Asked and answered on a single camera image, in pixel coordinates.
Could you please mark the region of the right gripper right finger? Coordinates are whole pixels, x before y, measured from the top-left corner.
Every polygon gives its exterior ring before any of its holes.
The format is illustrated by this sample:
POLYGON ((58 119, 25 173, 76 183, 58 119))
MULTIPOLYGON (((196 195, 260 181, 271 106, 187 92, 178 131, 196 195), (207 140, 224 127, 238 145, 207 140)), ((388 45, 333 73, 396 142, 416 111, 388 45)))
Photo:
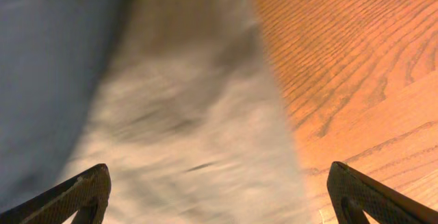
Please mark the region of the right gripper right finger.
POLYGON ((326 182, 339 224, 435 224, 432 210, 342 162, 333 162, 326 182))

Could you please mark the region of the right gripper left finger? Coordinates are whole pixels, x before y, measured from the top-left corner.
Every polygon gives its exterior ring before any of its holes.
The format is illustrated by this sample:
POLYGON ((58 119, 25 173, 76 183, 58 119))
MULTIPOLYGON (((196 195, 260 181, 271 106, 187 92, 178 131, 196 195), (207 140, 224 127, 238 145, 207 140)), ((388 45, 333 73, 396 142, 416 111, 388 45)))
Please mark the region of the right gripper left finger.
POLYGON ((88 170, 1 213, 1 224, 101 224, 108 206, 111 179, 106 164, 88 170))

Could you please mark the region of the navy blue shorts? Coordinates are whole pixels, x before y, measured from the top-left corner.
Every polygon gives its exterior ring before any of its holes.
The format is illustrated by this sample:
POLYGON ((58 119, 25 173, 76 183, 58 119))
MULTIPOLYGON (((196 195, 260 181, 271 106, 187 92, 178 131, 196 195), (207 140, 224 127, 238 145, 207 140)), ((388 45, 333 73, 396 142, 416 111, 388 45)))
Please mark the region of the navy blue shorts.
POLYGON ((52 187, 82 133, 128 0, 1 0, 1 210, 52 187))

